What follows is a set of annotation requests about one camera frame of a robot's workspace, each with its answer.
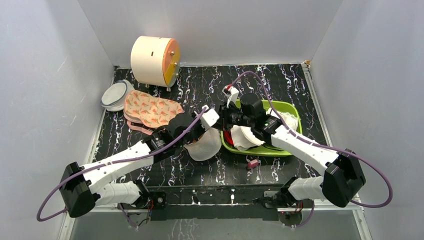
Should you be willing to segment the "white mesh laundry bag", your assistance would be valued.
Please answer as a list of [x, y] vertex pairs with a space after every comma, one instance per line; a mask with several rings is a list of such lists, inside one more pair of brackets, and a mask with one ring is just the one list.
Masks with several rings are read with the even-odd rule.
[[222, 142], [220, 131], [215, 128], [208, 129], [201, 138], [193, 143], [184, 145], [190, 157], [197, 162], [209, 160], [221, 149]]

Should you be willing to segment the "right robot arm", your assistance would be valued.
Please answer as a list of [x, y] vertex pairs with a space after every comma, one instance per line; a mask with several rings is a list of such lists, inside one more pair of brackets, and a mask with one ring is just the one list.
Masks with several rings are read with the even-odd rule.
[[288, 151], [319, 173], [318, 177], [292, 177], [277, 193], [264, 196], [263, 205], [295, 207], [304, 199], [320, 199], [344, 208], [365, 185], [364, 173], [352, 151], [316, 146], [312, 140], [285, 126], [277, 113], [266, 113], [262, 101], [254, 94], [243, 96], [240, 104], [241, 107], [237, 107], [228, 101], [219, 106], [216, 123], [219, 130], [248, 127], [257, 139]]

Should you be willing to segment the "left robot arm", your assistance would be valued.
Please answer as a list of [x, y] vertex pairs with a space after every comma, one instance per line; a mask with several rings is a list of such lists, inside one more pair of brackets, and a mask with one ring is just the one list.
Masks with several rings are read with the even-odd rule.
[[71, 218], [78, 218], [103, 205], [127, 204], [146, 208], [156, 194], [148, 192], [142, 181], [113, 181], [173, 156], [183, 145], [202, 140], [211, 127], [204, 114], [192, 117], [179, 113], [169, 124], [126, 150], [89, 164], [68, 164], [58, 188], [65, 210]]

